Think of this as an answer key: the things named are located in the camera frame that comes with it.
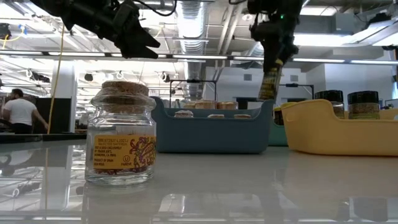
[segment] glossy white tabletop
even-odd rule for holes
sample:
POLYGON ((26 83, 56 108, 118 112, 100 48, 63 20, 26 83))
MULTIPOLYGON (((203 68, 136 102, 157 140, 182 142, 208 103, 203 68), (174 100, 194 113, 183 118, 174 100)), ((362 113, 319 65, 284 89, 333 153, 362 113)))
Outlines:
POLYGON ((147 184, 98 187, 84 143, 2 145, 0 223, 398 223, 394 157, 158 154, 147 184))

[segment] person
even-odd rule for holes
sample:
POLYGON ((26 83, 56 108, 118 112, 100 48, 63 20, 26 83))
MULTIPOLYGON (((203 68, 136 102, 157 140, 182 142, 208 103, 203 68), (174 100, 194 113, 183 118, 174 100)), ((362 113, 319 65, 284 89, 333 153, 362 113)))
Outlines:
POLYGON ((13 89, 11 100, 4 105, 2 116, 3 119, 11 123, 11 129, 16 134, 30 134, 32 132, 32 117, 37 118, 46 129, 49 128, 36 106, 22 97, 24 97, 22 90, 13 89))

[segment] white t-shirt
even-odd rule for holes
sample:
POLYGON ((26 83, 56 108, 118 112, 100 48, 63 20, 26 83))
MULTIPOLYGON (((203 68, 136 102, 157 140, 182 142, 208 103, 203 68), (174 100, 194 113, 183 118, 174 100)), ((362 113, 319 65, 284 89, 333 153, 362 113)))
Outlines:
POLYGON ((4 105, 5 110, 10 111, 10 123, 22 123, 32 125, 32 112, 36 106, 24 99, 10 100, 4 105))

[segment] yellow label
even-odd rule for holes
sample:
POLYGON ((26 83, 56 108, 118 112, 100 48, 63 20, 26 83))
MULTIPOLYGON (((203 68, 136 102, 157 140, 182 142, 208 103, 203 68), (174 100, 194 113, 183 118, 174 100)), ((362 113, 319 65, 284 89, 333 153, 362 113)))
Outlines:
POLYGON ((96 135, 94 169, 133 169, 155 163, 155 136, 96 135))

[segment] black jar lid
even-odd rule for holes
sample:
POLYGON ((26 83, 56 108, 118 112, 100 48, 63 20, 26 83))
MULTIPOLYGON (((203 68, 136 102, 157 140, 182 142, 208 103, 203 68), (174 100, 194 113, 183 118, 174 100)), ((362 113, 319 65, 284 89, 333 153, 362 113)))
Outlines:
POLYGON ((343 91, 341 90, 327 90, 320 91, 315 94, 315 99, 324 99, 328 101, 344 102, 343 91))
POLYGON ((377 91, 359 91, 348 94, 348 104, 355 103, 379 103, 377 91))

